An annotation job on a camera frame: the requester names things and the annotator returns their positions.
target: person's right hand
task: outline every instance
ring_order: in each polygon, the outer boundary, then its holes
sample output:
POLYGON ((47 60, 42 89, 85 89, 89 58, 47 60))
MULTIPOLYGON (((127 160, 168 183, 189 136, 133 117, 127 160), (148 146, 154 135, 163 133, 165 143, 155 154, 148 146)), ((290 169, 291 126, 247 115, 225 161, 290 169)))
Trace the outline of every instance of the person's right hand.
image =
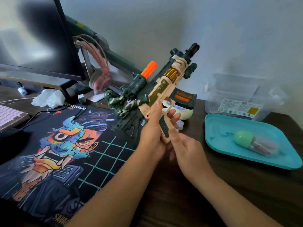
POLYGON ((178 133, 176 129, 169 130, 169 137, 182 173, 195 187, 215 176, 199 141, 178 133))

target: illustrated mouth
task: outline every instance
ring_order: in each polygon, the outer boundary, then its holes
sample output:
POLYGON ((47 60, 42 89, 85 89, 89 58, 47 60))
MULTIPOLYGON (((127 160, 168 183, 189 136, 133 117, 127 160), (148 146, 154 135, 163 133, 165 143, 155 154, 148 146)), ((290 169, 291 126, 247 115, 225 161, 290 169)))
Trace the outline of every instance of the illustrated mouth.
POLYGON ((47 164, 52 169, 63 169, 72 158, 72 155, 59 155, 54 153, 50 150, 50 146, 44 147, 34 156, 35 162, 47 164))

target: clear plastic piece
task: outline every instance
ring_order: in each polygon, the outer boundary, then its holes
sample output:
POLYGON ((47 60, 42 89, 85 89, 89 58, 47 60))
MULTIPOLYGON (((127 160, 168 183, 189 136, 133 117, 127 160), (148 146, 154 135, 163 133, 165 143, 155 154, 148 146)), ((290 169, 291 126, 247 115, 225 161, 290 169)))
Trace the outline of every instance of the clear plastic piece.
POLYGON ((278 154, 279 144, 263 137, 254 136, 248 149, 270 157, 278 154))

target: transparent storage box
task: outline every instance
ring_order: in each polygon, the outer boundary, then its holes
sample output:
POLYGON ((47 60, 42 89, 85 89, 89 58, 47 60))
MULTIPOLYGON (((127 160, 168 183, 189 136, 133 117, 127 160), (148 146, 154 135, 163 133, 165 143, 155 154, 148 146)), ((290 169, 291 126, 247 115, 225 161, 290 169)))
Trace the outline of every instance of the transparent storage box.
POLYGON ((262 78, 213 74, 205 111, 262 121, 287 99, 280 87, 270 89, 269 81, 262 78))

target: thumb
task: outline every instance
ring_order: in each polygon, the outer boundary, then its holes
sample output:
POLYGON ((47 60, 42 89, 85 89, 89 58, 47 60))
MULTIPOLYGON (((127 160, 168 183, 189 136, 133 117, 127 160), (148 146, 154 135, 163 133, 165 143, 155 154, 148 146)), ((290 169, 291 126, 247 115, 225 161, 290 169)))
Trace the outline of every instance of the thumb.
POLYGON ((175 128, 169 129, 169 137, 172 142, 172 146, 174 147, 174 150, 176 152, 176 156, 184 155, 186 152, 186 148, 180 138, 179 133, 175 128))
POLYGON ((159 125, 159 120, 161 117, 161 113, 162 113, 162 103, 157 100, 157 102, 155 103, 155 105, 153 106, 150 114, 149 114, 149 124, 152 126, 158 126, 159 125))

